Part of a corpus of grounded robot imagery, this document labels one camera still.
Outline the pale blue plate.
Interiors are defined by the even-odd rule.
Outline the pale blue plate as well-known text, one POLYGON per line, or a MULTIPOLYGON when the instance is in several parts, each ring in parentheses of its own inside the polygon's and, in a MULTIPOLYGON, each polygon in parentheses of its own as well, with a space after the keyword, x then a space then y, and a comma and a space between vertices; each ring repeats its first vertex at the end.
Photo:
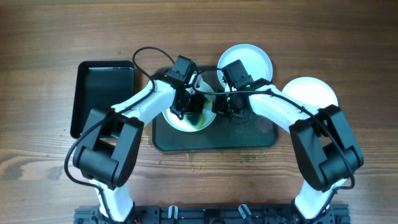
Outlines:
POLYGON ((261 86, 270 85, 273 76, 272 62, 259 47, 251 44, 238 44, 230 47, 220 57, 217 65, 217 76, 224 91, 256 91, 261 86), (246 71, 254 82, 243 90, 229 87, 221 69, 236 60, 242 61, 246 71))

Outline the green and yellow sponge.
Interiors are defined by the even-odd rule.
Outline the green and yellow sponge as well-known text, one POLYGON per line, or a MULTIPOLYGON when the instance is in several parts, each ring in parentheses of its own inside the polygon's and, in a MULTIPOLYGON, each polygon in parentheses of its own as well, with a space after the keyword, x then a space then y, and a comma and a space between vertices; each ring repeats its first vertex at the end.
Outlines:
POLYGON ((184 114, 185 122, 194 129, 201 129, 205 123, 206 115, 203 113, 203 109, 209 103, 208 100, 199 102, 193 105, 190 109, 191 112, 184 114))

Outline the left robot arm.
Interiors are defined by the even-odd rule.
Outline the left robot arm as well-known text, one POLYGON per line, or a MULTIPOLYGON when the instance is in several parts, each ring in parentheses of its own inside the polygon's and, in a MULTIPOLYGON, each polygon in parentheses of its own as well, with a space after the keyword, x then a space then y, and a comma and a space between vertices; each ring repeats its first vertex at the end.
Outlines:
POLYGON ((65 163, 80 170, 86 181, 70 180, 94 188, 99 205, 77 209, 75 223, 138 223, 127 180, 136 165, 143 130, 158 114, 198 96, 202 83, 200 78, 188 84, 151 80, 131 98, 90 111, 65 163))

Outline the white plate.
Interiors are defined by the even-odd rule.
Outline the white plate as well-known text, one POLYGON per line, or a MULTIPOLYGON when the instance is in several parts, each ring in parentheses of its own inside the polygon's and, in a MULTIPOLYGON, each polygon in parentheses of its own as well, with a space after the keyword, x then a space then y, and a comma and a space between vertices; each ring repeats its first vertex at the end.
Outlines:
POLYGON ((183 119, 179 120, 177 115, 173 114, 170 109, 162 112, 166 122, 173 128, 183 132, 196 132, 205 129, 216 118, 216 114, 211 111, 213 106, 213 95, 204 95, 206 101, 203 109, 199 114, 184 114, 183 119))
POLYGON ((313 77, 296 78, 283 88, 282 93, 306 105, 326 108, 339 106, 335 92, 325 82, 313 77))

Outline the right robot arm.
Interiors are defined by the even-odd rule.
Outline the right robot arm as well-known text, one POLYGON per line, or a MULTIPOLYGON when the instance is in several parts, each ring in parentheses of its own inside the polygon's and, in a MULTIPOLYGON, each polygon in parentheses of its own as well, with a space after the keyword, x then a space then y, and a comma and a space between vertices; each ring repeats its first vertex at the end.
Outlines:
POLYGON ((304 178, 294 199, 294 209, 302 221, 313 223, 325 216, 335 194, 355 186, 354 172, 364 164, 364 157, 338 106, 306 104, 274 85, 257 87, 253 83, 238 91, 219 91, 216 100, 228 111, 249 108, 290 134, 304 178))

